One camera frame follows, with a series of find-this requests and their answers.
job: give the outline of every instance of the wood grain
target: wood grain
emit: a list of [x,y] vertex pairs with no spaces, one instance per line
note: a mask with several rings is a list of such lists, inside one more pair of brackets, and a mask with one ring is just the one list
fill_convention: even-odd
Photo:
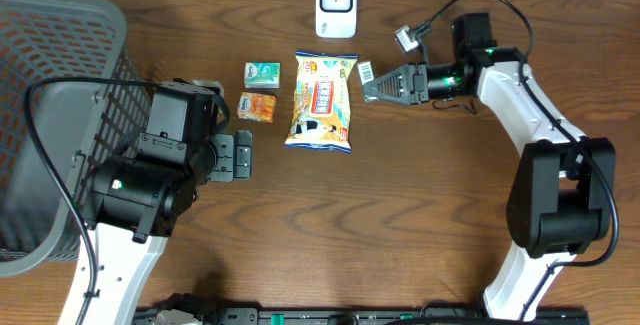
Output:
[[[216,79],[232,107],[246,61],[282,63],[273,124],[233,118],[254,133],[247,182],[209,184],[178,221],[142,305],[174,292],[265,307],[417,307],[429,299],[476,302],[510,244],[505,202],[518,155],[484,108],[476,117],[431,106],[363,102],[350,77],[351,155],[287,150],[296,49],[355,52],[377,74],[408,60],[393,32],[448,0],[359,0],[357,35],[320,39],[314,0],[110,0],[126,15],[128,48],[149,80]],[[586,307],[593,324],[640,316],[640,0],[511,0],[536,31],[531,57],[555,105],[616,146],[618,251],[594,269],[563,271],[546,305]],[[517,18],[491,0],[455,5],[427,38],[434,63],[450,61],[448,24],[490,11],[502,45],[526,46]],[[594,244],[582,259],[597,256]],[[55,322],[74,264],[45,264],[0,279],[0,323]]]

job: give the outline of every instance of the gray basket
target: gray basket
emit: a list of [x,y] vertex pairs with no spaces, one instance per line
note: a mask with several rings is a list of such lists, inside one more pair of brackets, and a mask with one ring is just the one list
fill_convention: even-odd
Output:
[[[22,101],[54,76],[137,80],[122,12],[105,0],[0,0],[0,276],[77,256],[78,230],[26,133]],[[49,85],[36,95],[36,127],[81,207],[86,177],[118,140],[146,125],[144,89]],[[127,155],[133,155],[130,149]]]

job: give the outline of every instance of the white plug-in device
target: white plug-in device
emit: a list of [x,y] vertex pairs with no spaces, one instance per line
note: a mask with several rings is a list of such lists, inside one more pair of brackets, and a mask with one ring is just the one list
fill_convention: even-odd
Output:
[[316,34],[350,38],[356,33],[358,0],[316,0]]

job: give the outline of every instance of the orange snack box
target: orange snack box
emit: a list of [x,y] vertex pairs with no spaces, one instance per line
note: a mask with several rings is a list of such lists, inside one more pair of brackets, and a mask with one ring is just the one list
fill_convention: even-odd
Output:
[[243,92],[238,102],[238,117],[240,119],[273,122],[275,109],[275,96]]

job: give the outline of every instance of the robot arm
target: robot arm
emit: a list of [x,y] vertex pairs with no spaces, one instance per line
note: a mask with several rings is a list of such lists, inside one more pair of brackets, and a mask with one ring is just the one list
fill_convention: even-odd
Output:
[[[85,324],[131,324],[142,288],[177,217],[198,199],[197,187],[249,178],[251,133],[219,134],[224,122],[217,122],[218,109],[229,119],[220,91],[163,83],[156,90],[147,128],[138,134],[136,158],[113,154],[92,170],[83,218],[98,276]],[[82,244],[58,324],[76,322],[89,269]]]
[[[571,262],[591,241],[606,235],[608,203],[588,165],[522,86],[519,65],[523,55],[516,48],[497,47],[489,15],[466,14],[452,28],[455,63],[405,64],[375,80],[362,79],[365,100],[415,105],[470,95],[494,112],[521,160],[507,203],[513,242],[498,277],[484,292],[485,308],[492,318],[531,321],[561,269],[547,274],[548,267]],[[396,40],[405,52],[419,45],[406,26],[396,32]],[[613,183],[613,146],[607,139],[588,139],[569,123],[542,92],[531,68],[525,64],[523,70],[542,106],[573,138],[580,139],[608,183]],[[560,178],[577,181],[576,189],[559,190]]]

